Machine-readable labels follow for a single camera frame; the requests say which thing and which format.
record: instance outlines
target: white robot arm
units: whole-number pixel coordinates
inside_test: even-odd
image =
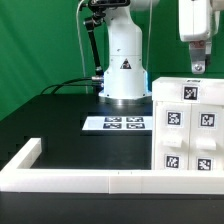
[[[100,9],[100,14],[104,14],[109,33],[109,68],[104,72],[104,90],[99,93],[100,101],[135,104],[151,99],[147,71],[142,66],[142,31],[132,21],[130,11],[149,10],[158,2],[94,0],[89,3],[92,11]]]
[[[223,0],[179,0],[179,31],[189,42],[192,72],[203,74],[210,63],[212,36],[218,32]]]

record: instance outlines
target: stack of white blocks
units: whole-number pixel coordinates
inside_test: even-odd
[[[153,82],[153,169],[224,168],[224,80]]]

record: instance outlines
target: black table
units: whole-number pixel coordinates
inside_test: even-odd
[[[150,169],[150,131],[82,131],[87,116],[150,116],[152,105],[100,104],[94,95],[40,95],[0,122],[0,168],[31,137],[32,168]],[[0,193],[0,223],[223,223],[224,197]]]

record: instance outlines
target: green backdrop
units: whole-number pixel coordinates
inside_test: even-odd
[[[0,119],[39,94],[45,87],[82,77],[75,13],[78,0],[0,0]],[[90,15],[85,9],[80,21]],[[132,13],[144,34],[144,64],[149,13]],[[224,77],[224,24],[213,39],[212,65],[204,78]],[[94,74],[85,28],[81,25],[87,75]],[[103,67],[108,66],[107,30],[96,30]],[[150,80],[160,76],[188,76],[188,45],[178,32],[178,1],[160,0],[153,11]],[[61,91],[84,92],[84,88]]]

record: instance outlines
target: cable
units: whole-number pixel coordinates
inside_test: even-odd
[[[71,84],[71,83],[74,83],[74,82],[89,81],[89,80],[92,80],[92,78],[90,78],[90,77],[86,77],[86,78],[72,79],[72,80],[68,80],[68,81],[66,81],[66,82],[63,82],[61,85]],[[57,87],[51,92],[51,94],[55,94],[60,88],[61,88],[61,86],[57,86]]]
[[[86,63],[85,63],[82,37],[81,37],[81,31],[80,31],[80,24],[79,24],[79,11],[80,11],[80,8],[81,8],[84,1],[85,0],[81,0],[78,4],[77,11],[76,11],[76,22],[77,22],[77,33],[78,33],[79,47],[80,47],[81,60],[82,60],[83,76],[86,77]]]
[[[149,36],[148,36],[148,46],[147,46],[147,57],[146,57],[146,71],[149,69],[149,50],[150,50],[150,38],[151,38],[151,30],[152,30],[152,2],[150,1],[150,21],[149,21]]]
[[[40,93],[40,95],[43,95],[44,94],[44,92],[46,92],[46,90],[48,90],[48,89],[50,89],[50,88],[53,88],[53,87],[64,87],[64,86],[91,86],[91,87],[94,87],[94,86],[98,86],[98,85],[93,85],[93,84],[89,84],[89,85],[87,85],[87,84],[55,84],[55,85],[51,85],[51,86],[48,86],[48,87],[46,87],[44,90],[42,90],[42,92]]]

